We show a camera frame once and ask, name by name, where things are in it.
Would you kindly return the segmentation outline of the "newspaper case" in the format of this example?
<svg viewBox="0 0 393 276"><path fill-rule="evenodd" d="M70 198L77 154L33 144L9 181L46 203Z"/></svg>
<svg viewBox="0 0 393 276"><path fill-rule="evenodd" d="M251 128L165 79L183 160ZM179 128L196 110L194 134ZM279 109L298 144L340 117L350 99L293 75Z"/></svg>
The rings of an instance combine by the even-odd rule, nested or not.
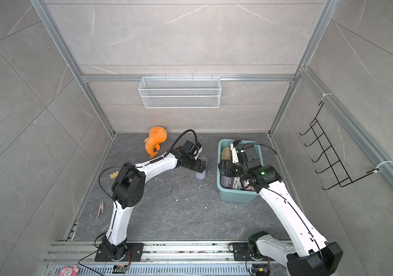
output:
<svg viewBox="0 0 393 276"><path fill-rule="evenodd" d="M221 186L225 189L242 189L241 179L239 177L223 177Z"/></svg>

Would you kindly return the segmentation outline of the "purple fabric case top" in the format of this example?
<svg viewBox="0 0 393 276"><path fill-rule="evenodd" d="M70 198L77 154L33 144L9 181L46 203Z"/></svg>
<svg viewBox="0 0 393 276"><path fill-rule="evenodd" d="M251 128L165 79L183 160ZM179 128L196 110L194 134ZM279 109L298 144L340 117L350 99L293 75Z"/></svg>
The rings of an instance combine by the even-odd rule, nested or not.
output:
<svg viewBox="0 0 393 276"><path fill-rule="evenodd" d="M201 163L199 164L198 171L195 173L195 178L199 181L203 181L206 179L207 171L208 171L208 158L205 156L201 156L198 158Z"/></svg>

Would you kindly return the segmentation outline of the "teal plastic storage box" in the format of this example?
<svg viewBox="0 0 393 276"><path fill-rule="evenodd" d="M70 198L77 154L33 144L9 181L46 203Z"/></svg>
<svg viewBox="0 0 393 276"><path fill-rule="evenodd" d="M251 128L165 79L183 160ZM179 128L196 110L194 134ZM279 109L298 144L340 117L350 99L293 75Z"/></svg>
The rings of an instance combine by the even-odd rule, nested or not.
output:
<svg viewBox="0 0 393 276"><path fill-rule="evenodd" d="M262 151L255 141L222 139L218 144L218 164L221 161L220 153L222 148L229 146L232 150L232 161L240 163L245 167L245 175L241 179L242 189L225 189L221 186L222 178L219 170L217 171L217 186L219 198L225 202L249 204L258 197L253 184L256 178L252 176L252 171L263 167Z"/></svg>

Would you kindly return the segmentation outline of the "tan fabric case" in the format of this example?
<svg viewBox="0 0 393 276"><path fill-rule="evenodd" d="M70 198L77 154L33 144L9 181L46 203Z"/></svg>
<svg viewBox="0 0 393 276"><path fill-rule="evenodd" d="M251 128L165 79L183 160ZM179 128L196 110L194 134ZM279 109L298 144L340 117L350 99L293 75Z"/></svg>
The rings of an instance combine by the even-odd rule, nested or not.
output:
<svg viewBox="0 0 393 276"><path fill-rule="evenodd" d="M220 159L226 160L226 161L231 161L232 160L232 150L229 146L222 148L221 153L220 153Z"/></svg>

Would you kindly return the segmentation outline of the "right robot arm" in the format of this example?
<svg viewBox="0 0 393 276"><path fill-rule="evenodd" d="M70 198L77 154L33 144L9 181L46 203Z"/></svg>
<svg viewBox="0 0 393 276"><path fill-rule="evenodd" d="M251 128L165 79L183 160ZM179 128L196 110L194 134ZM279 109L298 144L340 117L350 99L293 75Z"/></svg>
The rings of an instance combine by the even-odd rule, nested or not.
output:
<svg viewBox="0 0 393 276"><path fill-rule="evenodd" d="M230 189L256 192L276 214L291 243L277 240L265 231L258 232L248 239L250 257L273 259L291 276L334 274L343 256L342 248L329 242L309 222L275 168L262 164L256 146L257 143L232 141L232 157L221 159L218 171L221 177L229 179Z"/></svg>

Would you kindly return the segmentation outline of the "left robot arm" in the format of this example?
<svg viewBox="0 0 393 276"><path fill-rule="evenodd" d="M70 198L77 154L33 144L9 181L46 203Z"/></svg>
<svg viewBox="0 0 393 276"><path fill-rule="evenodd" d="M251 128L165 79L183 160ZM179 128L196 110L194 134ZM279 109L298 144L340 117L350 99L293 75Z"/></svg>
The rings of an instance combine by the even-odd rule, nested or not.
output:
<svg viewBox="0 0 393 276"><path fill-rule="evenodd" d="M125 163L115 177L112 194L113 213L107 232L100 235L102 243L98 246L96 262L119 262L130 260L127 248L127 230L134 207L141 201L145 183L157 175L178 167L184 167L204 174L207 162L199 159L202 152L194 130L188 129L179 135L163 155L158 155L160 144L167 140L167 132L162 127L154 127L144 140L146 151L151 160L144 163Z"/></svg>

